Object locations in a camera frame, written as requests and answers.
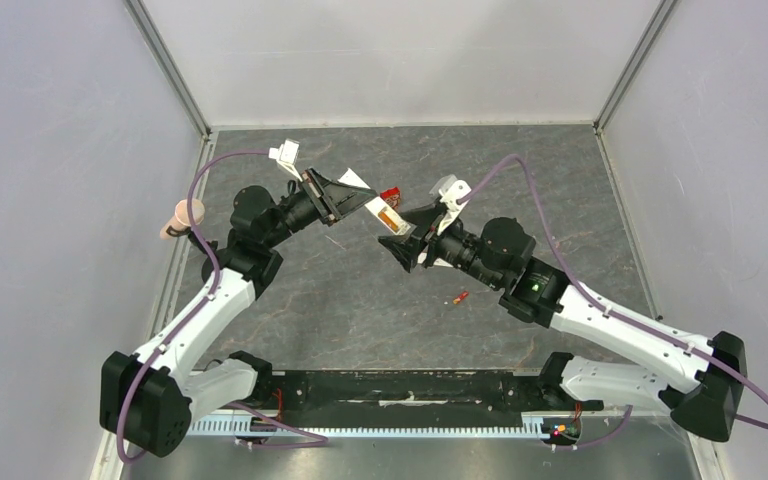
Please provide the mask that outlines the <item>white remote control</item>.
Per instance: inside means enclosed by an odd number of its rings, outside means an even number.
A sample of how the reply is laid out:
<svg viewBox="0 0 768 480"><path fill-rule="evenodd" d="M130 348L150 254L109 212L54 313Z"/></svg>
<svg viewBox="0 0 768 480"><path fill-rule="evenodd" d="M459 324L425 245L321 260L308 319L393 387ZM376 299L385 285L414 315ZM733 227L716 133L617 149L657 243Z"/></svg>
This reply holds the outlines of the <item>white remote control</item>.
<svg viewBox="0 0 768 480"><path fill-rule="evenodd" d="M346 172L338 179L338 181L340 183L354 187L371 189L371 187L352 169L347 169ZM396 210L387 205L380 198L379 194L375 194L372 200L369 200L364 204L364 207L390 232L391 235L404 235L411 229L411 225L405 221ZM382 209L387 209L390 212L390 215L400 223L401 230L398 234L391 232L387 226L379 220L377 214Z"/></svg>

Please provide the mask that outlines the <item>orange battery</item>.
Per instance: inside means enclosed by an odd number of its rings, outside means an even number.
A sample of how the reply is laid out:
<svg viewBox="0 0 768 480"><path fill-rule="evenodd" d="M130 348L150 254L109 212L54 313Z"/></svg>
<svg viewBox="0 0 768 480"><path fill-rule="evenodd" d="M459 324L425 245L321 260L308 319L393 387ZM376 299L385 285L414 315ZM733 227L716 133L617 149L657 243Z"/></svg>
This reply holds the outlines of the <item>orange battery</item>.
<svg viewBox="0 0 768 480"><path fill-rule="evenodd" d="M387 226L387 228L393 232L398 234L401 230L400 223L396 221L391 215L390 212L387 209L382 209L377 214L379 220Z"/></svg>

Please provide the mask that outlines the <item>red battery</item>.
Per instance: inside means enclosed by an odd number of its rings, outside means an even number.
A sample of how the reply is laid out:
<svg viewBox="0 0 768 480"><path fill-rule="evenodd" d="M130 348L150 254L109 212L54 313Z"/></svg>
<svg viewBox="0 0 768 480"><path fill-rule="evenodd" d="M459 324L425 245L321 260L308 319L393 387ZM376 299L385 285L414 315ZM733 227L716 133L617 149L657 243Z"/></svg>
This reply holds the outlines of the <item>red battery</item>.
<svg viewBox="0 0 768 480"><path fill-rule="evenodd" d="M466 299L468 296L469 296L469 292L468 292L468 291L463 291L462 293L460 293L460 294L459 294L457 297L455 297L455 298L452 300L452 303L453 303L454 305L458 305L458 304L460 304L461 302L463 302L463 301L464 301L464 300L465 300L465 299Z"/></svg>

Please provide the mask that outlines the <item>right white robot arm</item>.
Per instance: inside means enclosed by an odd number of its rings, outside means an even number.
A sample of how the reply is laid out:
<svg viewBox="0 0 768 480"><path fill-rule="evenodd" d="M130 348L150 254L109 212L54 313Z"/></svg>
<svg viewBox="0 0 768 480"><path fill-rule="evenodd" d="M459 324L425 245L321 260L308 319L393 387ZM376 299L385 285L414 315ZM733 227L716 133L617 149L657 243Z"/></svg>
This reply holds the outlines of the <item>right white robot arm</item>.
<svg viewBox="0 0 768 480"><path fill-rule="evenodd" d="M577 400L657 410L699 437L730 439L744 391L733 375L747 372L740 337L682 331L573 284L563 271L534 257L535 239L514 218L493 218L473 234L458 219L446 224L445 210L435 202L401 218L388 206L377 208L375 216L391 232L378 241L406 271L457 269L500 292L500 306L514 318L626 358L612 364L553 353L537 382L545 405L562 408Z"/></svg>

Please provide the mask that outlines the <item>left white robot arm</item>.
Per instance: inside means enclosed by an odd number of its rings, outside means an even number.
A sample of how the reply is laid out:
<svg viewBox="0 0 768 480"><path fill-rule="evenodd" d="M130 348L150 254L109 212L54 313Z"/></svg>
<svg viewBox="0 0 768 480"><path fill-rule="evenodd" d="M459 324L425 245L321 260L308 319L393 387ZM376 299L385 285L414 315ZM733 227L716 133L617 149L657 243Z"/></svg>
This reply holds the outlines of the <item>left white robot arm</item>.
<svg viewBox="0 0 768 480"><path fill-rule="evenodd" d="M126 443L165 457L195 421L241 400L261 408L273 398L270 363L235 353L200 374L193 368L218 335L254 304L274 280L283 259L276 246L309 225L333 225L378 193L303 171L274 200L259 185L234 198L231 228L223 248L209 244L205 282L158 334L126 355L113 352L101 367L100 426Z"/></svg>

